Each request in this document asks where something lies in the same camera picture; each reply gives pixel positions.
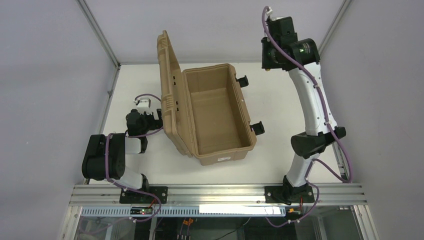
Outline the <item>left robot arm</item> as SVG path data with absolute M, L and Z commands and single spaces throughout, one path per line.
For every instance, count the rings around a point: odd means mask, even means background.
M 163 129 L 162 110 L 141 113 L 132 109 L 125 116 L 127 130 L 123 133 L 93 134 L 90 136 L 81 171 L 86 179 L 106 180 L 124 190 L 150 192 L 147 177 L 126 164 L 127 155 L 144 154 L 148 136 Z

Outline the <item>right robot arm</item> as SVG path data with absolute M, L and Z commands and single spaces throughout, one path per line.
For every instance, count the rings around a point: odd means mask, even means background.
M 290 139 L 294 158 L 282 187 L 271 195 L 290 203 L 308 192 L 307 175 L 314 160 L 327 146 L 346 136 L 331 115 L 321 80 L 320 55 L 311 38 L 299 40 L 291 17 L 263 20 L 262 69 L 288 72 L 297 91 L 303 112 L 305 130 Z

